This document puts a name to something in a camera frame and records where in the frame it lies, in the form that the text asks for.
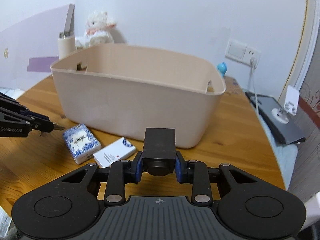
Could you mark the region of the dark brown cube box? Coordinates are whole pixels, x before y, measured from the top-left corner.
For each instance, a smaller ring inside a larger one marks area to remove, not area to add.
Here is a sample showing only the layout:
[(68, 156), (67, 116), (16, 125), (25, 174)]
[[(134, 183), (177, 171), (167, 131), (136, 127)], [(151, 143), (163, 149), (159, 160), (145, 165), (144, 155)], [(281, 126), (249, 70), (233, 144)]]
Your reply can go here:
[(176, 141), (174, 128), (146, 128), (142, 164), (144, 172), (166, 176), (174, 171)]

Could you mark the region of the blue white tissue pack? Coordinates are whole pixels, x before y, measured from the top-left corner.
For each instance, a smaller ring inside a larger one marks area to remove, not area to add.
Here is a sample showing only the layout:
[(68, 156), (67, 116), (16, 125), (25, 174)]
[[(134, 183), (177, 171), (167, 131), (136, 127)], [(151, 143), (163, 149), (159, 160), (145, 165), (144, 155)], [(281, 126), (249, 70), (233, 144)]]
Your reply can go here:
[(78, 124), (63, 132), (62, 137), (75, 163), (80, 165), (101, 149), (101, 143), (85, 124)]

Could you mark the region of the white plush lamb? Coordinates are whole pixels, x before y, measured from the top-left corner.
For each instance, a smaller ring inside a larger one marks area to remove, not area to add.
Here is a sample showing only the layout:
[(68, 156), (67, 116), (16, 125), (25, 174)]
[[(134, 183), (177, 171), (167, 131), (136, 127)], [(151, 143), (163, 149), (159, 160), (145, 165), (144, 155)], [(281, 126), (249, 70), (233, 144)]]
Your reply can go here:
[(84, 35), (75, 38), (76, 50), (96, 46), (101, 43), (114, 43), (110, 30), (115, 28), (116, 25), (116, 22), (108, 21), (106, 11), (91, 12), (87, 17)]

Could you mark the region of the grey laptop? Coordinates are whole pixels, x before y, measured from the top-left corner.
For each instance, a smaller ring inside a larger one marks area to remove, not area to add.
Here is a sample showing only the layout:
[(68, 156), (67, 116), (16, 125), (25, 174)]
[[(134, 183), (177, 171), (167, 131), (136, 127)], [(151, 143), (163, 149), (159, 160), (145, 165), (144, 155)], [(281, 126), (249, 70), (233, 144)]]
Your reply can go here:
[(292, 116), (297, 114), (299, 103), (299, 91), (292, 86), (287, 87), (284, 105), (271, 96), (245, 93), (251, 103), (258, 108), (271, 130), (274, 138), (280, 144), (300, 144), (305, 141), (302, 130), (295, 124)]

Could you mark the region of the white wall switch socket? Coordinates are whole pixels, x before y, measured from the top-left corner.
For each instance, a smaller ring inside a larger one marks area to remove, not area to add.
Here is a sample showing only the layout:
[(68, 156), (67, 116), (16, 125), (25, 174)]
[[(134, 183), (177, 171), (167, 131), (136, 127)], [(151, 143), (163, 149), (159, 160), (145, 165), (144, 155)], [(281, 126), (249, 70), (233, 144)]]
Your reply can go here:
[(261, 51), (230, 39), (226, 47), (225, 57), (255, 69), (260, 61)]

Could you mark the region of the blue toy figurine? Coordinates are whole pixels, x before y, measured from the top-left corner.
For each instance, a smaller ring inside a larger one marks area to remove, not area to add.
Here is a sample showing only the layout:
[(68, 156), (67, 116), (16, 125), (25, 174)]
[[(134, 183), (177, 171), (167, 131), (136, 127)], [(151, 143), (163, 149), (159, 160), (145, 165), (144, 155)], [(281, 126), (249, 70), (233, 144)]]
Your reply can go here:
[(221, 74), (221, 76), (224, 77), (227, 72), (227, 65), (224, 62), (221, 62), (220, 64), (217, 65), (216, 68)]

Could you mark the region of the white phone stand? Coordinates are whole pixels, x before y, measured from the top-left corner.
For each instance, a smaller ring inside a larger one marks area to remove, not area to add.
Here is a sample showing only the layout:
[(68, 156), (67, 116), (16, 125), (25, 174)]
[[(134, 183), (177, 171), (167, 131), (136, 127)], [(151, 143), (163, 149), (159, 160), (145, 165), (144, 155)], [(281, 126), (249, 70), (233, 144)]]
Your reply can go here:
[(281, 124), (289, 123), (289, 116), (297, 114), (299, 102), (299, 91), (289, 85), (286, 90), (285, 101), (283, 107), (273, 108), (271, 113), (273, 117)]

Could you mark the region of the lilac headboard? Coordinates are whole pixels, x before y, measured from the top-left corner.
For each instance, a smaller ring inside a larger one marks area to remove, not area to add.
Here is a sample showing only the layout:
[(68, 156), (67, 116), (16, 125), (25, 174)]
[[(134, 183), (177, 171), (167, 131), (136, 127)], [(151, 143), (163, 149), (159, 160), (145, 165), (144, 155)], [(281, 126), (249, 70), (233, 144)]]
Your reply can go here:
[(1, 87), (28, 90), (51, 75), (57, 41), (73, 29), (74, 5), (36, 14), (1, 31)]

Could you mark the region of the metal keys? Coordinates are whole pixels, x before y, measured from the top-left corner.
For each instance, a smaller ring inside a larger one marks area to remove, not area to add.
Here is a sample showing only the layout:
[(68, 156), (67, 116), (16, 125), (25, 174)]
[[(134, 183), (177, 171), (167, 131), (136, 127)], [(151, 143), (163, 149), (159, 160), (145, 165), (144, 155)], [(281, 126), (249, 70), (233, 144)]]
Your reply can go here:
[(58, 123), (53, 123), (53, 130), (58, 130), (58, 131), (63, 131), (65, 129), (65, 127), (59, 125)]

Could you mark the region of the cream thermos bottle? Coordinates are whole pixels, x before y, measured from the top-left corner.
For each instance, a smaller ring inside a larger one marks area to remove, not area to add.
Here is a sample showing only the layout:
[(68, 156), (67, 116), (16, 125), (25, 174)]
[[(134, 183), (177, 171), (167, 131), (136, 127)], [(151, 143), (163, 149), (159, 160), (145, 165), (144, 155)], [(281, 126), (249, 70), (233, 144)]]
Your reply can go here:
[(70, 53), (75, 51), (75, 36), (73, 32), (63, 31), (59, 33), (59, 38), (57, 39), (57, 46), (59, 51), (59, 59), (63, 59)]

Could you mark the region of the beige plastic storage bin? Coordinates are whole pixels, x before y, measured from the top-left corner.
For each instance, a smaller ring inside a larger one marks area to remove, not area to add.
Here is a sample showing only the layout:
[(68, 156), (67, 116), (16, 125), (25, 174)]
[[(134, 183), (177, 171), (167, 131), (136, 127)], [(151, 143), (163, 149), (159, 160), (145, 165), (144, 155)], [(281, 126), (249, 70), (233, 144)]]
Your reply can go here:
[(124, 43), (76, 51), (50, 68), (69, 120), (136, 140), (148, 127), (173, 128), (179, 148), (200, 142), (226, 91), (205, 59)]

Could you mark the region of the white small box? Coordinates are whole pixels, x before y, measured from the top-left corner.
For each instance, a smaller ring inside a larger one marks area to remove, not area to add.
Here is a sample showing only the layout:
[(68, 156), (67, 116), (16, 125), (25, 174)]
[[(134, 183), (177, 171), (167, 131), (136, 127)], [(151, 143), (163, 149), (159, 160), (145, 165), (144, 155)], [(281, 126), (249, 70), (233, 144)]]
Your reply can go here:
[(125, 137), (122, 137), (93, 154), (93, 158), (99, 167), (110, 167), (112, 163), (127, 159), (133, 155), (136, 147)]

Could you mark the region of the purple floral table mat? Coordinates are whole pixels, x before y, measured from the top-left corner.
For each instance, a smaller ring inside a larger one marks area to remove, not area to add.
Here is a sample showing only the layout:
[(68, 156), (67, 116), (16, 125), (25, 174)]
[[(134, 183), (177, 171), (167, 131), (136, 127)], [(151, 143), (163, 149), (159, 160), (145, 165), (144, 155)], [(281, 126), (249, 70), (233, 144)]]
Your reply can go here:
[(230, 76), (225, 76), (224, 80), (226, 83), (226, 93), (227, 94), (244, 95), (244, 91), (239, 86), (239, 84), (235, 78), (230, 77)]

